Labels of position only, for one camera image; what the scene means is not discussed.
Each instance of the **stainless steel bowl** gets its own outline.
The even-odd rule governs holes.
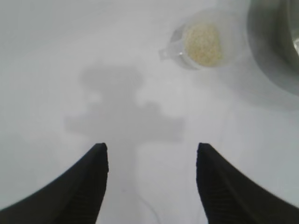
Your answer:
[[[299,0],[282,0],[278,15],[278,39],[284,57],[299,72]]]

